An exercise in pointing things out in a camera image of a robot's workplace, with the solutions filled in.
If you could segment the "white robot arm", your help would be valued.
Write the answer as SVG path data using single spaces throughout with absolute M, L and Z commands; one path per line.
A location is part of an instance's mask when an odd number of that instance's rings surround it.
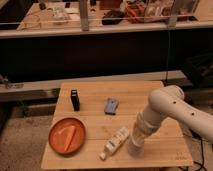
M 213 116 L 184 101 L 183 90 L 175 85 L 153 90 L 145 109 L 137 115 L 131 141 L 141 146 L 144 139 L 155 133 L 167 117 L 184 123 L 213 143 Z

